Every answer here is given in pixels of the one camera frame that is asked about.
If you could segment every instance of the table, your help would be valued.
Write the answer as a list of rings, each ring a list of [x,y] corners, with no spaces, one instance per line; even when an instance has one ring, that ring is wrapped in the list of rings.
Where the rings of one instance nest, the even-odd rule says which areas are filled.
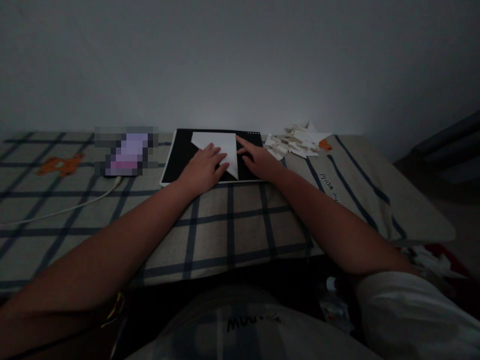
[[[0,148],[0,222],[40,217],[94,199],[113,185],[95,175],[92,133],[28,132]],[[28,224],[0,228],[0,295],[8,296],[82,241],[159,190],[172,134],[160,134],[158,167],[123,179],[86,207]],[[455,230],[364,138],[332,135],[333,147],[282,163],[357,214],[396,246],[450,241]],[[50,157],[84,153],[75,174],[36,175]],[[322,254],[284,197],[269,183],[218,184],[196,198],[132,280],[162,284],[218,274],[274,258]]]

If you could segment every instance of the person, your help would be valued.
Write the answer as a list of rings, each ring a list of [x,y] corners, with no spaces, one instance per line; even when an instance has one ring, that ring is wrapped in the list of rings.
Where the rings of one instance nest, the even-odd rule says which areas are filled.
[[[471,359],[480,323],[419,277],[403,254],[348,209],[237,137],[238,153],[274,184],[320,247],[356,279],[365,347],[346,333],[288,309],[250,287],[194,299],[132,359]],[[178,180],[58,259],[0,308],[0,358],[75,334],[98,319],[189,203],[229,166],[210,144]]]

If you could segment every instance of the hand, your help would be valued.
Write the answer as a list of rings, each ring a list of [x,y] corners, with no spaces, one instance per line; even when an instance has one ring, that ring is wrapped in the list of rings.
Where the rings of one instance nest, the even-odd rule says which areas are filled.
[[[227,156],[226,153],[219,152],[220,148],[214,147],[212,143],[203,150],[198,149],[178,178],[177,182],[195,198],[213,188],[229,167],[230,164],[225,162],[215,170],[215,167]]]
[[[242,156],[242,159],[250,171],[260,179],[273,183],[286,170],[266,148],[255,146],[240,136],[236,136],[236,140],[243,145],[237,154],[249,153],[253,157],[253,161],[248,156]]]

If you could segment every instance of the phone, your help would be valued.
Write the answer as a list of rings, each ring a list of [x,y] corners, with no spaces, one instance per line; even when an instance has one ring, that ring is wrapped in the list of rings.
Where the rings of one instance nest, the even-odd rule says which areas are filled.
[[[111,154],[106,156],[102,175],[106,178],[142,175],[143,164],[153,145],[151,133],[123,133],[116,147],[111,148]]]

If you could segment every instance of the white sleeve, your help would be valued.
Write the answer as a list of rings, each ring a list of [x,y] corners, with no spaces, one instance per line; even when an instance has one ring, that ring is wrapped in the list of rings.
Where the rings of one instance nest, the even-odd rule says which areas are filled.
[[[480,358],[480,322],[423,278],[378,273],[357,298],[366,341],[384,359]]]

